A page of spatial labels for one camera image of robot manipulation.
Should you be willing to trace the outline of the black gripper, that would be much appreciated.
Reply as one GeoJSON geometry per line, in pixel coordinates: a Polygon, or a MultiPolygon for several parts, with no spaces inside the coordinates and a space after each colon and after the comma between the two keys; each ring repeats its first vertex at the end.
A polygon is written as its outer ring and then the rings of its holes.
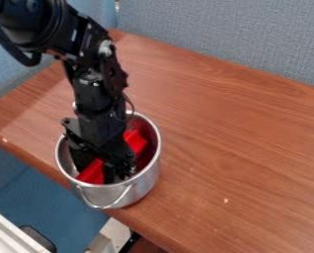
{"type": "Polygon", "coordinates": [[[63,64],[74,93],[75,119],[66,119],[68,150],[78,172],[95,158],[103,165],[104,183],[124,181],[136,172],[135,154],[124,140],[127,128],[127,73],[116,67],[106,71],[63,64]]]}

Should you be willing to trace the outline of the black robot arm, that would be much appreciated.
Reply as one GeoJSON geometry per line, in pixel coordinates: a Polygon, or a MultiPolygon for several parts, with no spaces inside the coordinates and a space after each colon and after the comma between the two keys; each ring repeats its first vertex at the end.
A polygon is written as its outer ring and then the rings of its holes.
{"type": "Polygon", "coordinates": [[[103,182],[130,177],[136,155],[124,140],[128,74],[108,31],[66,0],[0,0],[0,44],[27,66],[44,54],[62,62],[76,117],[62,120],[78,171],[103,160],[103,182]]]}

